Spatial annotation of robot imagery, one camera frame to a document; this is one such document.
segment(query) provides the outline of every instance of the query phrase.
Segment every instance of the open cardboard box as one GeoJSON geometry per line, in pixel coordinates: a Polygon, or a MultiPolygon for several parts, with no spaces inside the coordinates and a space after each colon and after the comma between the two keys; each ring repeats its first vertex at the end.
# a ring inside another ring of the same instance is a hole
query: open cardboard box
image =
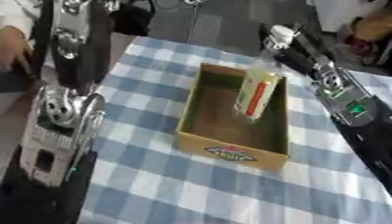
{"type": "Polygon", "coordinates": [[[279,170],[287,160],[287,87],[282,78],[257,123],[233,109],[245,71],[201,64],[177,127],[181,151],[279,170]]]}

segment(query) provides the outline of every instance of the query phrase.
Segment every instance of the carton label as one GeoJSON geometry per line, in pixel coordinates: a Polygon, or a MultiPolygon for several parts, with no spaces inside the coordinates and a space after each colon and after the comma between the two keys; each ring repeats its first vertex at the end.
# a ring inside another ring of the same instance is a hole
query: carton label
{"type": "Polygon", "coordinates": [[[234,147],[212,147],[205,148],[205,150],[228,161],[257,161],[242,150],[237,150],[234,147]]]}

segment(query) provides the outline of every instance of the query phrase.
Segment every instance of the checkered tablecloth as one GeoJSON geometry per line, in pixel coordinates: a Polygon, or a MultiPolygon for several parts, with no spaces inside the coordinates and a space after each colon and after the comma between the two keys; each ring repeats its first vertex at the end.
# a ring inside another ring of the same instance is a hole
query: checkered tablecloth
{"type": "MultiPolygon", "coordinates": [[[[107,117],[80,223],[383,224],[392,199],[292,72],[290,159],[277,173],[173,148],[174,130],[201,62],[246,67],[255,59],[136,38],[102,83],[107,117]]],[[[392,80],[354,73],[391,103],[392,80]]]]}

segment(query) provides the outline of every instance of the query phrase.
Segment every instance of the white bottle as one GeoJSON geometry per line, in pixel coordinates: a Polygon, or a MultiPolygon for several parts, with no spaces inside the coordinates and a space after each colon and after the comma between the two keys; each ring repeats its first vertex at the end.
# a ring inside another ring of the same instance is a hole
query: white bottle
{"type": "Polygon", "coordinates": [[[282,68],[273,57],[276,52],[274,49],[288,46],[294,37],[293,32],[281,25],[273,26],[271,34],[265,40],[265,50],[244,77],[234,109],[251,122],[262,116],[282,74],[282,68]]]}

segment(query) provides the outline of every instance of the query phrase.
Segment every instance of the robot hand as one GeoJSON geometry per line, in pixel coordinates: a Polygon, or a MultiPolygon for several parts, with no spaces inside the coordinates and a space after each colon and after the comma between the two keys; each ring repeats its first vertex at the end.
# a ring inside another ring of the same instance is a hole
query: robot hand
{"type": "Polygon", "coordinates": [[[369,170],[392,194],[392,110],[371,95],[303,27],[262,26],[262,47],[277,61],[312,79],[315,95],[369,170]]]}
{"type": "Polygon", "coordinates": [[[2,223],[78,220],[104,116],[105,101],[94,90],[109,69],[109,13],[118,7],[116,0],[43,1],[31,68],[40,78],[50,52],[57,81],[38,91],[4,175],[2,223]]]}

